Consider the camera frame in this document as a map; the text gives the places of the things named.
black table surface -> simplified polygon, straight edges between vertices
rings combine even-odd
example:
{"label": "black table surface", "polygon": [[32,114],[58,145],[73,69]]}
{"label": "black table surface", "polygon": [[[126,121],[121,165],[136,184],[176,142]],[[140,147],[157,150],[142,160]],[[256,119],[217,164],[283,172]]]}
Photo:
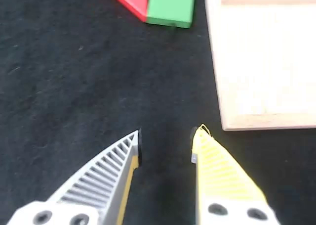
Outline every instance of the black table surface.
{"label": "black table surface", "polygon": [[316,131],[222,131],[204,0],[190,29],[141,23],[116,0],[0,0],[0,224],[141,128],[124,224],[193,225],[201,123],[283,225],[315,224]]}

yellow stripe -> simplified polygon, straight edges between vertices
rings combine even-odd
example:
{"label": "yellow stripe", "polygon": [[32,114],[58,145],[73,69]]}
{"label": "yellow stripe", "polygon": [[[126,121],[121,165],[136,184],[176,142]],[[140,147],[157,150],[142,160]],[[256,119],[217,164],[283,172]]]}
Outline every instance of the yellow stripe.
{"label": "yellow stripe", "polygon": [[126,185],[125,185],[124,194],[122,197],[122,202],[119,208],[117,225],[121,225],[123,223],[130,184],[132,183],[133,172],[136,168],[138,168],[138,156],[133,156],[132,161],[131,161],[131,166],[129,168],[128,176],[126,179]]}

screw hole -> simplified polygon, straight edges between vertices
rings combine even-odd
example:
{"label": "screw hole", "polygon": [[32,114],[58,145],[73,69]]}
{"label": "screw hole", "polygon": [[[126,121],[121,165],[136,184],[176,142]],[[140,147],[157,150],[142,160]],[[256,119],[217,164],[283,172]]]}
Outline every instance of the screw hole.
{"label": "screw hole", "polygon": [[227,215],[228,214],[227,209],[220,204],[211,204],[210,206],[208,206],[208,211],[210,213],[216,214],[216,215]]}
{"label": "screw hole", "polygon": [[86,214],[78,214],[70,220],[70,225],[87,225],[89,216]]}
{"label": "screw hole", "polygon": [[267,220],[267,215],[259,209],[248,209],[247,214],[249,217],[258,220]]}
{"label": "screw hole", "polygon": [[45,224],[50,220],[52,215],[53,215],[53,213],[51,211],[48,211],[48,210],[39,212],[38,214],[35,215],[35,217],[33,219],[33,223],[35,225]]}

wooden tray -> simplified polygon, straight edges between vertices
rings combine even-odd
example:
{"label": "wooden tray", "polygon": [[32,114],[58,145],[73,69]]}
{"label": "wooden tray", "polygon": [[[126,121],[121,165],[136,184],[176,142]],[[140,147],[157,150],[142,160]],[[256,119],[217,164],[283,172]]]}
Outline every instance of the wooden tray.
{"label": "wooden tray", "polygon": [[316,0],[205,0],[223,130],[316,128]]}

